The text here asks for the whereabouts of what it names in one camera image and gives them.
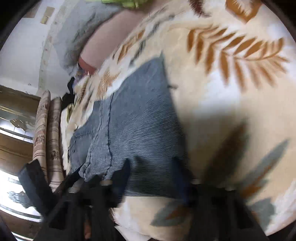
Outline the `grey-blue denim pants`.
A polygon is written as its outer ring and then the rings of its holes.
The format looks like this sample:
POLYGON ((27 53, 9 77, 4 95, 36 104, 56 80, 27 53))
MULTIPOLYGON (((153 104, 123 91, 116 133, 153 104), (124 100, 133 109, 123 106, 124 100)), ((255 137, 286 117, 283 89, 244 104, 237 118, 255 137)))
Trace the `grey-blue denim pants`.
POLYGON ((71 171, 108 180, 130 161, 127 196, 180 198, 173 159, 185 161, 183 130, 175 112, 164 59, 144 63, 109 98, 96 101, 70 140, 71 171))

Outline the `striped brown pillow upper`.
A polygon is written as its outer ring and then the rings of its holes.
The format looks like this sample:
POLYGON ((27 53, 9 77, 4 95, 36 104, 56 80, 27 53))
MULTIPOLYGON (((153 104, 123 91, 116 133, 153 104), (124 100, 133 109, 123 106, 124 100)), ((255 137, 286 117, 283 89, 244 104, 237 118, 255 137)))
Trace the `striped brown pillow upper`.
POLYGON ((33 160, 39 161, 46 181, 48 181, 46 162, 46 133, 50 101, 51 94, 49 90, 45 90, 38 105, 35 122, 35 133, 33 138, 33 160))

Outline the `cream patterned pillow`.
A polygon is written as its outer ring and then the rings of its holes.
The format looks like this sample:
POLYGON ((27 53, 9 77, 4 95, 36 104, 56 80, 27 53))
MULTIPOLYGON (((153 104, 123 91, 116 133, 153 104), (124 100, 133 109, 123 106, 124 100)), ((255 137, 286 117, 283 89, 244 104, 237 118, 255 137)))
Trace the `cream patterned pillow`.
POLYGON ((66 128, 68 126, 71 113, 73 111, 74 104, 69 104, 64 110, 61 111, 60 120, 60 151, 61 151, 61 162, 63 170, 66 174, 70 172, 70 164, 68 158, 68 141, 66 136, 66 128))

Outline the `wooden cabinet with glass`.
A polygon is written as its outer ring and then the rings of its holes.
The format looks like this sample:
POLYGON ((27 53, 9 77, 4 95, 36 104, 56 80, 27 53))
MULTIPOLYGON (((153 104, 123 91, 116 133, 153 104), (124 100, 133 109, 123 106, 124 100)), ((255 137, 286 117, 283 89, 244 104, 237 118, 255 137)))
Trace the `wooden cabinet with glass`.
POLYGON ((39 100, 1 86, 1 221, 17 240, 33 240, 42 221, 18 178, 23 166, 33 158, 39 100))

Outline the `black garment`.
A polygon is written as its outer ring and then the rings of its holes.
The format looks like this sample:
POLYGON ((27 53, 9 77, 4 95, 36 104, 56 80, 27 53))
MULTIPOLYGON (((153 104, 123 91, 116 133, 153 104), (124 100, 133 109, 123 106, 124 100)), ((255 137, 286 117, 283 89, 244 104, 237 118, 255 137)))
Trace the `black garment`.
POLYGON ((67 87, 68 87, 69 91, 66 92, 62 97, 62 105, 61 105, 62 110, 64 110, 69 104, 74 103, 74 99, 75 99, 75 94, 74 94, 74 90, 73 90, 74 80, 75 80, 75 78, 72 77, 70 79, 70 81, 67 83, 67 87))

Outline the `leaf-patterned fleece blanket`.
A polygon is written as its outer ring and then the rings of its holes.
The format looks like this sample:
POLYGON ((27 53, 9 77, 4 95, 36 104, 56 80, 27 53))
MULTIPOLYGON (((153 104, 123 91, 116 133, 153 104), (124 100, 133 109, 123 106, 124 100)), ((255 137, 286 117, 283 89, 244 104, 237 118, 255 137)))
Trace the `leaf-patterned fleece blanket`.
MULTIPOLYGON (((266 235, 292 223, 295 41, 261 1, 158 1, 102 66, 75 86, 68 158, 70 140, 94 103, 158 57, 193 179, 235 189, 266 235)), ((117 225, 156 240, 184 240, 192 220, 181 198, 125 193, 110 211, 117 225)))

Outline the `pink bolster cushion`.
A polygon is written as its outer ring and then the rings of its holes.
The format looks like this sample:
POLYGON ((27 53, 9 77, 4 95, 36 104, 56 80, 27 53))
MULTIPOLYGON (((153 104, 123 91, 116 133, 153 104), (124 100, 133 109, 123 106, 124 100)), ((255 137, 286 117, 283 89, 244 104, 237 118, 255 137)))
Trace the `pink bolster cushion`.
POLYGON ((100 25, 79 56, 80 67, 94 73, 146 15, 145 11, 126 9, 100 25))

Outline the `grey quilted pillow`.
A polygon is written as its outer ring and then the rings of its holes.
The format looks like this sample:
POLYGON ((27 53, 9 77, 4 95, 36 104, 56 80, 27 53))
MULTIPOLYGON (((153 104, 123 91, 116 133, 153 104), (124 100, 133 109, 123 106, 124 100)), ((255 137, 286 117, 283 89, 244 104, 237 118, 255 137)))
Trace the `grey quilted pillow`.
POLYGON ((53 44, 62 69, 71 74, 82 49, 95 30, 121 10, 122 7, 117 4, 78 1, 62 23, 53 44))

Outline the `green patterned folded cloth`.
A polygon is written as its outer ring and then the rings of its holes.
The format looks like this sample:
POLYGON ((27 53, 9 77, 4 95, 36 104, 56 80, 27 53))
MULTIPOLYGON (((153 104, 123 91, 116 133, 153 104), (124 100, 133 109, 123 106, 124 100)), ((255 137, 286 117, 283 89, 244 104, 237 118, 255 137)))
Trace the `green patterned folded cloth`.
POLYGON ((103 6, 116 6, 125 9, 143 9, 151 6, 153 0, 86 0, 87 3, 99 3, 103 6))

